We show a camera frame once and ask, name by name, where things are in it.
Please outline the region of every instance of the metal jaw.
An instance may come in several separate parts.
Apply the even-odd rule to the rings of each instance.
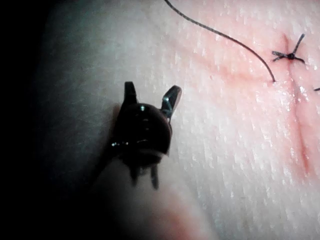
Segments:
[[[124,100],[111,148],[116,156],[125,152],[126,157],[120,158],[130,168],[133,184],[136,184],[139,175],[146,172],[146,168],[151,168],[152,185],[155,189],[159,187],[158,163],[163,155],[169,154],[172,135],[170,122],[181,95],[182,89],[172,86],[163,95],[161,108],[158,109],[149,104],[138,103],[134,83],[124,83]]]

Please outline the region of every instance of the skin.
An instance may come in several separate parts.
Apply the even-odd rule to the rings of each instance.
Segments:
[[[172,4],[254,49],[276,83],[250,52],[162,0],[60,3],[30,88],[44,199],[68,199],[90,175],[125,81],[134,82],[140,102],[157,107],[178,85],[159,190],[149,174],[133,187],[115,161],[93,187],[89,212],[111,216],[137,239],[318,239],[319,2]],[[302,33],[296,56],[305,65],[272,62],[272,51],[291,53]]]

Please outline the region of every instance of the pale skin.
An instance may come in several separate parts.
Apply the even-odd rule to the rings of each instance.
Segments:
[[[43,171],[57,195],[81,185],[110,136],[124,82],[161,106],[182,88],[159,190],[131,185],[120,161],[102,173],[105,212],[148,239],[319,239],[320,3],[318,1],[78,1],[51,12],[34,80]],[[304,33],[296,56],[289,54]]]

